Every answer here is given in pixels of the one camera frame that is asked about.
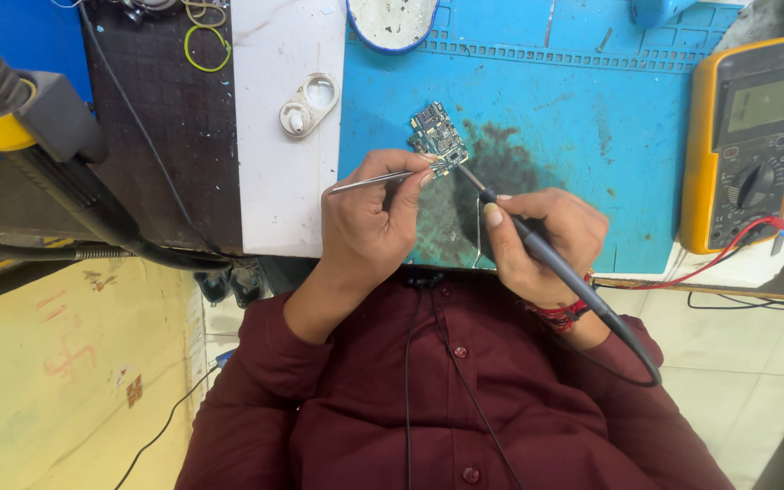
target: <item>shirt sleeve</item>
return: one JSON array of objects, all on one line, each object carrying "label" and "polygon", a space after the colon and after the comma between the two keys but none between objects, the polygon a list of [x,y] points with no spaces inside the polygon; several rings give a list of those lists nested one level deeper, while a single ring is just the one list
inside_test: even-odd
[{"label": "shirt sleeve", "polygon": [[[661,365],[664,357],[643,322],[622,318]],[[650,379],[642,362],[615,334],[584,352],[627,377]],[[661,488],[734,488],[663,387],[627,383],[570,351],[559,352],[555,364],[565,384],[583,390],[598,404],[610,443]]]},{"label": "shirt sleeve", "polygon": [[332,343],[298,338],[283,319],[289,294],[253,302],[240,346],[192,423],[176,490],[292,488],[289,434],[300,402],[314,394]]}]

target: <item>person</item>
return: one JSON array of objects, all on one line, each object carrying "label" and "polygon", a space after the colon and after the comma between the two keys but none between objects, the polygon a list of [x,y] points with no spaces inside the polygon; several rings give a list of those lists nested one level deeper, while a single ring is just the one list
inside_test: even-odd
[{"label": "person", "polygon": [[586,275],[608,221],[583,200],[549,188],[487,204],[497,276],[402,267],[434,159],[372,151],[339,182],[413,171],[387,210],[383,186],[326,191],[320,261],[295,292],[247,308],[176,488],[733,488],[663,388],[547,341],[648,380],[594,313],[566,328],[539,315],[578,298],[510,215],[543,219]]}]

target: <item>white plastic holder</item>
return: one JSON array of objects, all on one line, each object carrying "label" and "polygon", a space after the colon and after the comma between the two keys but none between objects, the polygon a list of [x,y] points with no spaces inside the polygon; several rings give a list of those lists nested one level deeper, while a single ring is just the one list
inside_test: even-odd
[{"label": "white plastic holder", "polygon": [[340,97],[337,79],[328,73],[311,73],[280,107],[280,125],[290,136],[304,138],[331,112]]}]

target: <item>yellow wall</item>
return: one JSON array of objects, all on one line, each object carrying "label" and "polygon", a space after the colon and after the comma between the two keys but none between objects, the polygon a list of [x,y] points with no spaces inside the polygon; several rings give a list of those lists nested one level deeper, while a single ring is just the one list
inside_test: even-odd
[{"label": "yellow wall", "polygon": [[[140,259],[98,259],[0,296],[0,489],[114,488],[191,388],[193,284]],[[191,411],[179,407],[124,489],[173,486]]]}]

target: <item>circuit board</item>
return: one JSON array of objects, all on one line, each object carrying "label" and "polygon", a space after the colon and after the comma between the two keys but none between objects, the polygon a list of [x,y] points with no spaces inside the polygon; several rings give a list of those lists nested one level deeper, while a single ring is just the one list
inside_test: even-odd
[{"label": "circuit board", "polygon": [[435,177],[442,177],[470,158],[462,137],[452,125],[450,116],[440,102],[432,102],[428,107],[410,118],[414,133],[407,143],[418,153],[434,153],[437,162],[433,165]]}]

